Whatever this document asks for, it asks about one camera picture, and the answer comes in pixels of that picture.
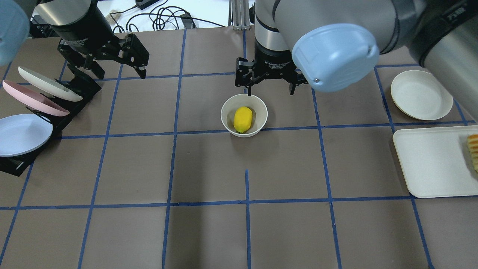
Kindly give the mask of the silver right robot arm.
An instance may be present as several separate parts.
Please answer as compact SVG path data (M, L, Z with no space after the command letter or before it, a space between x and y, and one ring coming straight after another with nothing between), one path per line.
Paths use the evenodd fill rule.
M336 92L363 79L379 56L411 57L477 119L476 0L258 0L255 58L236 61L248 95L263 80Z

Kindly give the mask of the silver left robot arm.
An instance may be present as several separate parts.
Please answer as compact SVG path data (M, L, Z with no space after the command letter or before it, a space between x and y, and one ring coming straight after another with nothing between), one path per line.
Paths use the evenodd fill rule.
M149 52L135 34L115 36L95 0L2 0L0 11L2 66L15 58L29 36L31 15L37 12L60 37L58 51L72 72L83 68L103 79L98 61L113 60L146 77Z

